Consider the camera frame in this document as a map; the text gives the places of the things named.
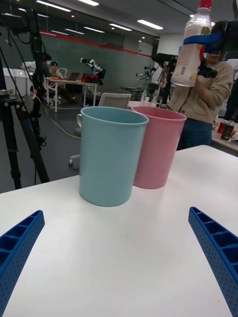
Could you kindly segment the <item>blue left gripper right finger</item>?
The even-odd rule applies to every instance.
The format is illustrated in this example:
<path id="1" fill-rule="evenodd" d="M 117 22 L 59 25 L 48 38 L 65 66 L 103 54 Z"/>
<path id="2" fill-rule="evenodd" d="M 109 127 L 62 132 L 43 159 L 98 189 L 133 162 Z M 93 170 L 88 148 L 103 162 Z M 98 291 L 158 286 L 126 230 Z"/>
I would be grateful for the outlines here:
<path id="1" fill-rule="evenodd" d="M 232 316 L 238 316 L 238 238 L 195 207 L 188 222 L 217 280 Z"/>

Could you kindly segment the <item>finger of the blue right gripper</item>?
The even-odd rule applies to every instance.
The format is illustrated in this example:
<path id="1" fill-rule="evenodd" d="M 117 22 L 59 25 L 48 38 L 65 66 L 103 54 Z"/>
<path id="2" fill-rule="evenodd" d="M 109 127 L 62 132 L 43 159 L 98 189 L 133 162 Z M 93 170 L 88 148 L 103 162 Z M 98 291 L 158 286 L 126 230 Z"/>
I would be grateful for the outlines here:
<path id="1" fill-rule="evenodd" d="M 217 76 L 218 71 L 208 66 L 207 64 L 200 64 L 198 70 L 198 76 L 202 76 L 204 78 L 215 78 Z"/>
<path id="2" fill-rule="evenodd" d="M 223 32 L 206 35 L 196 35 L 184 39 L 183 45 L 198 44 L 205 47 L 205 53 L 216 53 L 222 51 L 223 39 Z"/>

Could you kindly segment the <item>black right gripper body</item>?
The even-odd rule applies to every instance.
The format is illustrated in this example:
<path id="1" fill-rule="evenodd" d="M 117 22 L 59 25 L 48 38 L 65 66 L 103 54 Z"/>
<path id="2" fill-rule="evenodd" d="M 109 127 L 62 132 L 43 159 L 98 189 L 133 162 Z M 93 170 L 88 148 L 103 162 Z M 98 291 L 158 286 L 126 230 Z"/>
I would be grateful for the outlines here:
<path id="1" fill-rule="evenodd" d="M 220 60 L 238 58 L 238 21 L 219 21 L 214 30 L 222 32 Z"/>

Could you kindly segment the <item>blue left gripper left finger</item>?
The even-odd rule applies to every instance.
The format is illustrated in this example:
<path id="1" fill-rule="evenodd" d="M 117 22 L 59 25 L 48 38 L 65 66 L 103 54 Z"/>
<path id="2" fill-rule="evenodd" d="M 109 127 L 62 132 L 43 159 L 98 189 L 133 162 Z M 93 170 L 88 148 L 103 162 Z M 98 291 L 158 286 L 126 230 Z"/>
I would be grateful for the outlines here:
<path id="1" fill-rule="evenodd" d="M 44 214 L 38 210 L 0 237 L 0 316 L 44 226 Z"/>

